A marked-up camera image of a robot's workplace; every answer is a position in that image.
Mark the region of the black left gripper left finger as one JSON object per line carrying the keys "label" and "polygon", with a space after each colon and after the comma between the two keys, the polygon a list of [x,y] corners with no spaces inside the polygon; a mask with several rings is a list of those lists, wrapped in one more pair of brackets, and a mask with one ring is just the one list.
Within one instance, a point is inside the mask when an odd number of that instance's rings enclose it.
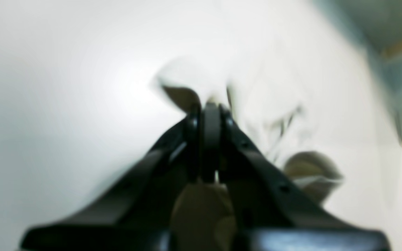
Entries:
{"label": "black left gripper left finger", "polygon": [[195,181],[200,107],[166,131],[134,167],[96,200],[55,223],[32,227],[23,251],[176,251],[174,204]]}

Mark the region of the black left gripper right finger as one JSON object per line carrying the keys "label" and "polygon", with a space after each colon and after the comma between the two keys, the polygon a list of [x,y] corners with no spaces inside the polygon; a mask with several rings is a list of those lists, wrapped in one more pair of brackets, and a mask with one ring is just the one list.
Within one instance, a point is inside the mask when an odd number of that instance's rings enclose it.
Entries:
{"label": "black left gripper right finger", "polygon": [[219,172],[228,188],[238,231],[232,251],[389,251],[386,236],[357,228],[314,203],[263,157],[225,105]]}

